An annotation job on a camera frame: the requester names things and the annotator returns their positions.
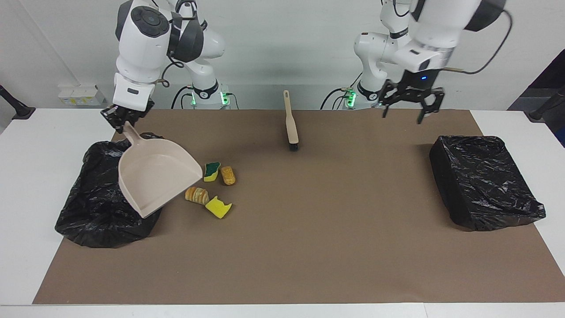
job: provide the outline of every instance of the yellow object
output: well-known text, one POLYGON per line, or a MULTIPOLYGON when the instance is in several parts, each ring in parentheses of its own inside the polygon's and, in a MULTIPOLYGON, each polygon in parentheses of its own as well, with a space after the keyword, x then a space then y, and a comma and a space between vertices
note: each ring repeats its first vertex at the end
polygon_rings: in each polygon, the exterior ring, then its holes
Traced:
POLYGON ((231 186, 236 182, 236 175, 233 173, 232 167, 223 167, 220 169, 220 172, 226 186, 231 186))
POLYGON ((188 190, 184 193, 184 199, 202 205, 206 205, 208 204, 208 202, 210 202, 208 191, 206 191, 206 189, 197 187, 188 188, 188 190))
POLYGON ((208 204, 206 204, 206 209, 212 212, 217 218, 223 218, 231 209, 233 203, 225 205, 222 201, 218 200, 216 195, 208 204))
POLYGON ((206 172, 204 173, 204 182, 216 181, 218 177, 218 170, 220 169, 219 162, 210 162, 206 164, 206 172))

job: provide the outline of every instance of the black plastic-covered box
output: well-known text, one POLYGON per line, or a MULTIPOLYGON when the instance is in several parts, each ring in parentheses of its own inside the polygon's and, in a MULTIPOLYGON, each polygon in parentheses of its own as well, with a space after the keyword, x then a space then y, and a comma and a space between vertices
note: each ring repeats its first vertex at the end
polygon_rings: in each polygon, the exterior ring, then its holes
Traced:
POLYGON ((429 154, 451 220, 477 231, 526 225, 545 217, 498 137, 440 136, 429 154))

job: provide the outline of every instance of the white table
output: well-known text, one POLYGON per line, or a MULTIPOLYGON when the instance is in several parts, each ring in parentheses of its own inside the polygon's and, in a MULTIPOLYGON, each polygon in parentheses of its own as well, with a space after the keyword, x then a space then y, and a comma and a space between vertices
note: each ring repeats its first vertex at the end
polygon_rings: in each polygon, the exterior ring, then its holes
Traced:
MULTIPOLYGON (((565 149, 544 124, 530 123, 521 112, 472 114, 484 135, 506 142, 545 204, 547 218, 536 226, 564 272, 565 149)), ((113 134, 99 110, 38 109, 0 135, 0 317, 565 317, 565 303, 32 306, 61 242, 53 226, 82 157, 113 134)))

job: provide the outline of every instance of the dustpan handle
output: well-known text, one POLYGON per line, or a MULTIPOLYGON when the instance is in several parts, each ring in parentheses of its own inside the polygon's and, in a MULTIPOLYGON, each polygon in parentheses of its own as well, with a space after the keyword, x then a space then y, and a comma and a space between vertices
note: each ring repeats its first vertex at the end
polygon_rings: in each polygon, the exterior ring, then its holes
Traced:
POLYGON ((144 142, 144 139, 137 133, 136 129, 133 128, 132 124, 128 121, 124 124, 123 134, 132 145, 139 145, 144 142))

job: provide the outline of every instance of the white wall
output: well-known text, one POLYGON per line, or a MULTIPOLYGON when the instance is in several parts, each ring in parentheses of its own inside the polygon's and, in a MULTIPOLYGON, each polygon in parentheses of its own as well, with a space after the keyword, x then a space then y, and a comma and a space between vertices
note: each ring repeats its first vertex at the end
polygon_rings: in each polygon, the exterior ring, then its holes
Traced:
MULTIPOLYGON (((111 97, 122 0, 2 0, 16 1, 79 81, 98 84, 111 97)), ((238 95, 242 108, 281 108, 283 88, 290 88, 297 108, 319 107, 327 92, 349 85, 361 71, 353 52, 356 35, 386 31, 379 23, 380 7, 378 0, 199 0, 201 16, 228 43, 225 55, 212 62, 217 76, 238 95)), ((447 90, 445 108, 508 108, 565 47, 565 2, 508 0, 507 8, 514 30, 490 67, 474 76, 440 75, 436 83, 447 90)), ((62 107, 57 85, 69 83, 69 76, 42 52, 11 6, 2 6, 0 18, 0 83, 28 105, 62 107)), ((486 30, 465 32, 450 66, 480 67, 506 28, 503 16, 486 30)), ((400 70, 390 69, 398 80, 400 70)), ((189 81, 180 69, 171 69, 168 77, 179 85, 189 81)), ((169 107, 174 93, 174 87, 158 88, 157 107, 169 107)), ((0 109, 6 107, 0 102, 0 109)))

